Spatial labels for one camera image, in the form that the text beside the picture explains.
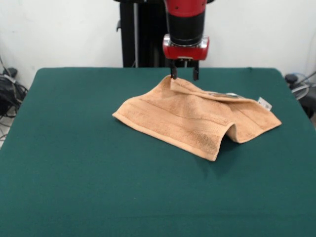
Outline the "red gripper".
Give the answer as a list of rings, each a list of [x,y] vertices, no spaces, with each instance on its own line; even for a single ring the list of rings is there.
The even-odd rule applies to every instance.
[[[209,36],[203,36],[201,41],[196,45],[179,46],[171,41],[170,35],[163,37],[162,49],[164,55],[170,60],[170,75],[172,79],[177,79],[177,68],[175,61],[178,59],[186,59],[195,61],[193,63],[193,80],[199,79],[199,61],[204,61],[208,55]]]

